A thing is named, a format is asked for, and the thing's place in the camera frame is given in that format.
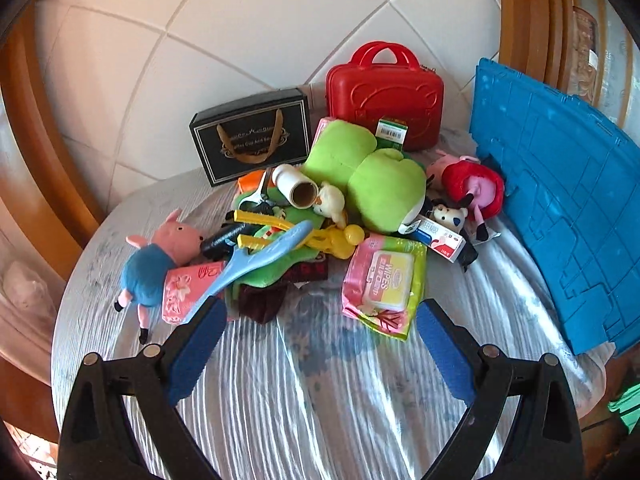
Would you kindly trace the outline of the white duck plush yellow scarf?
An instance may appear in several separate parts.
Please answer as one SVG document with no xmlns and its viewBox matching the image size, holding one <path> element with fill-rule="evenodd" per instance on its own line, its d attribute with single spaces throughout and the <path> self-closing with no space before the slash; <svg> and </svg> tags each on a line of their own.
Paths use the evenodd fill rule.
<svg viewBox="0 0 640 480">
<path fill-rule="evenodd" d="M 331 219 L 339 229 L 346 228 L 345 197 L 339 188 L 329 182 L 323 182 L 320 185 L 312 209 L 316 214 Z"/>
</svg>

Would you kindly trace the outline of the pink pig plush red dress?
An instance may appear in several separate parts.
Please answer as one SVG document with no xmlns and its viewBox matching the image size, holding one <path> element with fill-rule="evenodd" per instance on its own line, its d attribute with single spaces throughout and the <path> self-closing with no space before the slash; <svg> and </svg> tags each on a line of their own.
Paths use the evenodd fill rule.
<svg viewBox="0 0 640 480">
<path fill-rule="evenodd" d="M 454 156 L 438 150 L 439 158 L 429 164 L 426 175 L 458 208 L 468 210 L 475 224 L 475 238 L 489 240 L 488 219 L 502 211 L 504 182 L 494 170 L 470 155 Z"/>
</svg>

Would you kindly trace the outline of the yellow plastic snowball tongs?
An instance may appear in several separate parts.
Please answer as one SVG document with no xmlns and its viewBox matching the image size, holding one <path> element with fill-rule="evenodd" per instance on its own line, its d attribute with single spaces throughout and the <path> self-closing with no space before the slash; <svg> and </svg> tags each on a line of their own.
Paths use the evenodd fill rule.
<svg viewBox="0 0 640 480">
<path fill-rule="evenodd" d="M 277 228 L 282 234 L 288 234 L 296 228 L 296 224 L 283 220 L 269 214 L 255 214 L 236 210 L 233 213 L 233 220 L 236 222 L 256 224 L 256 226 L 270 226 Z M 349 259 L 355 252 L 357 246 L 366 238 L 363 228 L 356 224 L 349 224 L 345 229 L 337 226 L 329 226 L 326 229 L 315 229 L 314 225 L 306 226 L 302 229 L 304 237 L 294 243 L 295 248 L 308 246 L 318 252 L 325 252 L 337 259 Z"/>
</svg>

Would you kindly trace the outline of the wooden door frame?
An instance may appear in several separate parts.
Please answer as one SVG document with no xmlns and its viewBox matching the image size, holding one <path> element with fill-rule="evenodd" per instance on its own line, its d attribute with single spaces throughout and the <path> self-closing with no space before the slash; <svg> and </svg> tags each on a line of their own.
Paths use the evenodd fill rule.
<svg viewBox="0 0 640 480">
<path fill-rule="evenodd" d="M 53 117 L 29 4 L 1 46 L 1 417 L 51 442 L 58 304 L 104 218 Z"/>
</svg>

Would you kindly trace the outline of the blue plastic crate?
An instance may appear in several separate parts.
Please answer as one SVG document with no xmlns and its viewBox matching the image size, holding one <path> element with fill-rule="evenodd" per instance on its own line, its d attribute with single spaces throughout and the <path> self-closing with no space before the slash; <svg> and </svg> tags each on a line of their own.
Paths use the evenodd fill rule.
<svg viewBox="0 0 640 480">
<path fill-rule="evenodd" d="M 639 342 L 639 148 L 600 110 L 489 58 L 470 122 L 572 351 Z"/>
</svg>

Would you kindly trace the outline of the black folded umbrella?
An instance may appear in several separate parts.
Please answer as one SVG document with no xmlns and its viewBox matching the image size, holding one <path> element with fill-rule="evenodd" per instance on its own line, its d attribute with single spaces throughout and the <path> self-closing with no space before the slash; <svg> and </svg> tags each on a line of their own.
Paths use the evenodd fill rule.
<svg viewBox="0 0 640 480">
<path fill-rule="evenodd" d="M 238 236 L 253 236 L 259 229 L 257 224 L 231 222 L 224 224 L 216 233 L 203 240 L 200 245 L 201 254 L 208 260 L 219 261 L 230 257 Z"/>
</svg>

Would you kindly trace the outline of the small white bear plush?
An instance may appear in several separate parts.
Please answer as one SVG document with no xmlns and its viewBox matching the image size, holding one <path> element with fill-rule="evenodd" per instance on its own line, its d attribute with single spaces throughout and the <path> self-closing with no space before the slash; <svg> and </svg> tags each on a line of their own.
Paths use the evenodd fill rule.
<svg viewBox="0 0 640 480">
<path fill-rule="evenodd" d="M 435 205 L 430 218 L 448 230 L 460 234 L 464 228 L 469 211 L 462 208 L 448 207 L 445 204 Z"/>
</svg>

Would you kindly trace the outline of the dark maroon cloth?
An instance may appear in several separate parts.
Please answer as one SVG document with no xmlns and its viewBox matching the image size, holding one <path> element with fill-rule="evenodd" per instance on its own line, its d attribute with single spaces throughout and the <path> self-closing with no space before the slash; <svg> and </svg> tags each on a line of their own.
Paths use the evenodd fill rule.
<svg viewBox="0 0 640 480">
<path fill-rule="evenodd" d="M 267 287 L 242 284 L 236 300 L 239 316 L 250 318 L 258 324 L 269 323 L 280 311 L 288 286 L 305 285 L 328 278 L 329 263 L 325 254 L 301 261 L 291 266 L 282 278 Z"/>
</svg>

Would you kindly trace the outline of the white blue toothpaste box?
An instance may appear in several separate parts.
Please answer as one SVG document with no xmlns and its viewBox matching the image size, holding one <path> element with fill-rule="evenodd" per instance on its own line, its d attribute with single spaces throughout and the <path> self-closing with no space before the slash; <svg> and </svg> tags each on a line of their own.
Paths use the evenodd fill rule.
<svg viewBox="0 0 640 480">
<path fill-rule="evenodd" d="M 427 246 L 449 262 L 455 262 L 466 241 L 462 235 L 451 231 L 430 218 L 419 214 L 413 222 L 401 224 L 398 233 Z"/>
</svg>

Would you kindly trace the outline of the green crocodile plush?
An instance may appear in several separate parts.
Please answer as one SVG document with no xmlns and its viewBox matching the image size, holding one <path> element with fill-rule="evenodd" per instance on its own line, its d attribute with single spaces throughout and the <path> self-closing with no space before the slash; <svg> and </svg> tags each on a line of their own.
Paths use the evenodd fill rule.
<svg viewBox="0 0 640 480">
<path fill-rule="evenodd" d="M 315 214 L 312 209 L 296 209 L 293 206 L 275 206 L 273 210 L 276 217 L 288 222 L 299 223 L 304 220 L 309 220 L 315 229 L 320 229 L 324 221 L 324 218 Z M 279 281 L 294 264 L 312 261 L 317 258 L 318 255 L 318 250 L 306 245 L 300 246 L 292 250 L 292 252 L 288 252 L 277 261 L 268 264 L 268 266 L 263 266 L 260 269 L 245 274 L 242 278 L 236 280 L 233 286 L 238 288 L 240 285 L 248 285 L 256 288 L 266 288 L 273 285 L 276 281 Z"/>
</svg>

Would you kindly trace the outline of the black gift box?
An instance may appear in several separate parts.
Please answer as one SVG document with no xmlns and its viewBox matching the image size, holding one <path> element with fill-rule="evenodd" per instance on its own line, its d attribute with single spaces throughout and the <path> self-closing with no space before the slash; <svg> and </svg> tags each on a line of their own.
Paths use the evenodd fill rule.
<svg viewBox="0 0 640 480">
<path fill-rule="evenodd" d="M 297 88 L 255 94 L 196 113 L 190 131 L 209 184 L 220 185 L 254 170 L 305 160 L 308 99 Z"/>
</svg>

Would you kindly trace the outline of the red toy suitcase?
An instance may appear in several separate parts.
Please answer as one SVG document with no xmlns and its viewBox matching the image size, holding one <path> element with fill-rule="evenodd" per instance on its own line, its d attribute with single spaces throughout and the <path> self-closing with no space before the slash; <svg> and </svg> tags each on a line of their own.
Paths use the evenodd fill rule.
<svg viewBox="0 0 640 480">
<path fill-rule="evenodd" d="M 331 117 L 371 131 L 383 119 L 408 127 L 407 151 L 435 146 L 439 139 L 445 85 L 434 70 L 396 42 L 370 41 L 350 60 L 326 74 L 326 108 Z"/>
</svg>

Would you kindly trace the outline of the pink pig plush blue shirt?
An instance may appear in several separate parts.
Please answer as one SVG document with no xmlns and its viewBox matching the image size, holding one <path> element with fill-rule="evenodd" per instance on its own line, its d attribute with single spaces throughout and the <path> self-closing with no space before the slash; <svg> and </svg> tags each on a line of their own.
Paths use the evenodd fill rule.
<svg viewBox="0 0 640 480">
<path fill-rule="evenodd" d="M 171 211 L 149 238 L 126 237 L 134 252 L 122 267 L 114 309 L 120 312 L 130 306 L 137 308 L 140 344 L 149 340 L 151 314 L 162 305 L 167 273 L 201 253 L 204 236 L 194 226 L 181 222 L 181 214 L 181 208 Z"/>
</svg>

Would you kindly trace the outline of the white lint roller refill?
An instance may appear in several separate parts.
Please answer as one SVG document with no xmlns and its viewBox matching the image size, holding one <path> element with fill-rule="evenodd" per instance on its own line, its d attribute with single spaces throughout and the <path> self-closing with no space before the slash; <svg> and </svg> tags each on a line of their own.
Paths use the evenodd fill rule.
<svg viewBox="0 0 640 480">
<path fill-rule="evenodd" d="M 318 185 L 300 170 L 289 164 L 273 169 L 271 179 L 280 193 L 297 209 L 314 206 L 318 197 Z"/>
</svg>

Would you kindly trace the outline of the pink green wet wipes pack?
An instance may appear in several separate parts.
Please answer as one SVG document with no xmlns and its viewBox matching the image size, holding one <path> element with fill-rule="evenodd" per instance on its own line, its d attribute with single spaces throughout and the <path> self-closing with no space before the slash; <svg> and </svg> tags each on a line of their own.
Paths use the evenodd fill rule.
<svg viewBox="0 0 640 480">
<path fill-rule="evenodd" d="M 398 340 L 408 338 L 426 284 L 427 248 L 415 240 L 372 234 L 350 259 L 342 313 Z"/>
</svg>

